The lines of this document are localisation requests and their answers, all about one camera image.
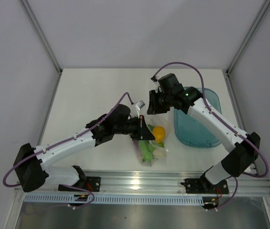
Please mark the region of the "yellow lemon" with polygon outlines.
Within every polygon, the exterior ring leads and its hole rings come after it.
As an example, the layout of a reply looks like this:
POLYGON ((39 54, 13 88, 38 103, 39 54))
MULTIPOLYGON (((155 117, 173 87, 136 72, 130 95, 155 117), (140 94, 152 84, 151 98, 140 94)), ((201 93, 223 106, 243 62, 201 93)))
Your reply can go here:
POLYGON ((155 126, 152 130, 152 134, 158 143, 162 142, 166 136, 165 129, 162 126, 155 126))

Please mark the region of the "light green gourd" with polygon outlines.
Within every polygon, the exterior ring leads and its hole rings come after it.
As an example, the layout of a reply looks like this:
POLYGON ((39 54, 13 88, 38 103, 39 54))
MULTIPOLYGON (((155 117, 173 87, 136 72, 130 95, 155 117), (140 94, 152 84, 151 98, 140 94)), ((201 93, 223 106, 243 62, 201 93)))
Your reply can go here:
POLYGON ((139 141, 138 147, 144 161, 151 161, 153 159, 153 151, 155 150, 155 147, 150 144, 149 141, 139 141))

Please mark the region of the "clear zip top bag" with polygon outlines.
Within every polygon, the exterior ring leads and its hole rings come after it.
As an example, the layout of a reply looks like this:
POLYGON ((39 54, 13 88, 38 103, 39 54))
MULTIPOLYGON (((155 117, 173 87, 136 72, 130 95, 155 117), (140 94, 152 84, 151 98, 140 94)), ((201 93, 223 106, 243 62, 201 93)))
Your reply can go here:
MULTIPOLYGON (((163 139, 163 143, 164 143, 164 148, 166 150, 166 153, 168 155, 168 148, 166 146, 166 140, 168 139, 169 135, 170 135, 170 132, 171 132, 171 129, 172 129, 172 125, 169 123, 169 121, 164 117, 163 114, 157 114, 157 115, 147 115, 145 114, 145 121, 148 125, 148 127, 150 128, 151 132, 153 130, 153 128, 155 126, 162 126, 164 129, 165 129, 165 132, 166 132, 166 136, 165 138, 163 139)), ((152 144, 155 149, 156 148, 161 148, 161 147, 158 147, 156 145, 156 140, 152 140, 152 141, 149 141, 150 144, 152 144)), ((138 162, 140 165, 144 166, 144 167, 151 167, 155 162, 157 162, 158 160, 164 160, 164 158, 160 158, 160 159, 157 159, 157 158, 154 158, 151 160, 151 161, 144 161, 142 156, 140 158, 137 158, 138 159, 138 162)))

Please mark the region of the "green bell pepper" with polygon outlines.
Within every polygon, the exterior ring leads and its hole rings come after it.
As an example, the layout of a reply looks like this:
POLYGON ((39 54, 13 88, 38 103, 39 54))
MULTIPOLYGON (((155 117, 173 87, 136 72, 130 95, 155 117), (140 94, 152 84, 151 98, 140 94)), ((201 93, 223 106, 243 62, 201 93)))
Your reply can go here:
POLYGON ((160 143, 156 142, 156 145, 157 145, 158 147, 164 148, 164 143, 163 143, 163 142, 160 142, 160 143))

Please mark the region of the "white garlic bulb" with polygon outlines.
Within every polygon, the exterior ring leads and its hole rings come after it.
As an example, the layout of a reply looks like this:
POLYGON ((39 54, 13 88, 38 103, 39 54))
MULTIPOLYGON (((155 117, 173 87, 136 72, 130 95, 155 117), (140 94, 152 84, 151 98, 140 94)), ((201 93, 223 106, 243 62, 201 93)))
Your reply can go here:
POLYGON ((153 152, 152 152, 154 158, 160 159, 160 158, 164 158, 167 156, 166 150, 163 148, 156 148, 153 152))

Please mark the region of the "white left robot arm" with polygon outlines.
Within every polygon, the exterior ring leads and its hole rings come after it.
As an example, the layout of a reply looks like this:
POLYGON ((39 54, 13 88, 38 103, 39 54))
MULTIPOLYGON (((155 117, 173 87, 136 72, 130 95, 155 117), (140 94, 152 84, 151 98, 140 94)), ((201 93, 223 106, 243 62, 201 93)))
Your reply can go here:
POLYGON ((111 141, 114 135, 128 135, 135 141, 155 139, 142 114, 131 116, 130 108, 119 104, 67 139, 44 146, 22 145, 13 164, 22 190, 29 193, 45 184, 82 190, 87 178, 80 166, 62 168, 54 164, 74 153, 111 141))

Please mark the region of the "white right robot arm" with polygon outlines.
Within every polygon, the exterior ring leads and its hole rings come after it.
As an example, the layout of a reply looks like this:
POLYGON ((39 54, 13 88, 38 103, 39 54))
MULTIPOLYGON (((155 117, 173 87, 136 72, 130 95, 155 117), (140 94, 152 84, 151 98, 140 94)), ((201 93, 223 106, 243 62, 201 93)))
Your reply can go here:
POLYGON ((159 87, 149 91, 149 115, 167 113, 171 107, 199 121, 224 146, 228 155, 208 169, 201 177, 200 187, 212 192, 220 181, 239 177, 257 158, 260 137, 235 127, 205 98, 204 90, 184 88, 170 73, 158 80, 159 87))

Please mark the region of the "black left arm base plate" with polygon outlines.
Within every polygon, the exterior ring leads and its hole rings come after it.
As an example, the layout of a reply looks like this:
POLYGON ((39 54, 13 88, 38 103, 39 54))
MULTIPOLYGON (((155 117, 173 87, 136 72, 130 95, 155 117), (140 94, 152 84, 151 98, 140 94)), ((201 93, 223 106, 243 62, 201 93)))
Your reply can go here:
POLYGON ((101 178, 100 177, 86 177, 86 180, 80 179, 71 187, 67 187, 64 185, 59 185, 59 191, 78 191, 78 189, 85 189, 91 192, 99 192, 101 186, 101 178))

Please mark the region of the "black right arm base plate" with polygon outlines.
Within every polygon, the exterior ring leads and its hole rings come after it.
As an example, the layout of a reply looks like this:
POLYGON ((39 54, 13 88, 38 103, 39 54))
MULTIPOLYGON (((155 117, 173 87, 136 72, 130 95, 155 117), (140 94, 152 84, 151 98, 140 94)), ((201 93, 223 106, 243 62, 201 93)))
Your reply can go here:
POLYGON ((228 194, 228 184, 224 179, 219 183, 213 185, 208 181, 203 181, 200 178, 185 178, 183 182, 180 183, 187 194, 228 194))

